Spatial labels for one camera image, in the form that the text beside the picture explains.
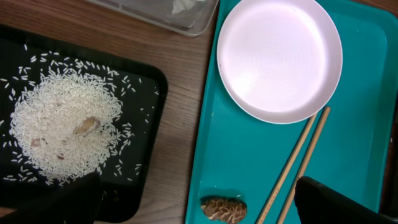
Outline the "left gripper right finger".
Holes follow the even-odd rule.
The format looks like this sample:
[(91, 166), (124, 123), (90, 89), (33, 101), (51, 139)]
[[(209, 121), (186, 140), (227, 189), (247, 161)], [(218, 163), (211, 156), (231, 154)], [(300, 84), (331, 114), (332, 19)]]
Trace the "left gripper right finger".
[(307, 176), (297, 181), (294, 202), (301, 224), (397, 224)]

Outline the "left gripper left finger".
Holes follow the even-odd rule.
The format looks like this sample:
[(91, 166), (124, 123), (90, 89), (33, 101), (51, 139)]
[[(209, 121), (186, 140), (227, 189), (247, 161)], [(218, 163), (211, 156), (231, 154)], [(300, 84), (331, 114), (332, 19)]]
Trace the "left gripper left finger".
[(62, 190), (52, 192), (1, 217), (1, 224), (93, 224), (102, 202), (98, 174), (88, 174)]

